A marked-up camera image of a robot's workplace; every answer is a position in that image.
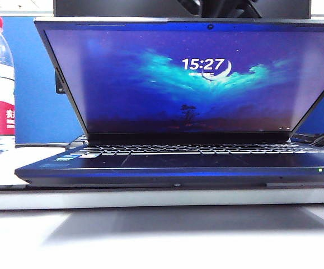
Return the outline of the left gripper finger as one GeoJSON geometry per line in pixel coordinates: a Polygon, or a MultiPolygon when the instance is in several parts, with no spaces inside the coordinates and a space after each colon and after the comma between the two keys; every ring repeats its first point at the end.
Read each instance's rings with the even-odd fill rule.
{"type": "Polygon", "coordinates": [[[249,0],[207,0],[203,1],[203,18],[262,18],[254,7],[257,1],[249,0]]]}
{"type": "Polygon", "coordinates": [[[193,16],[201,16],[203,13],[202,0],[177,0],[187,12],[193,16]]]}

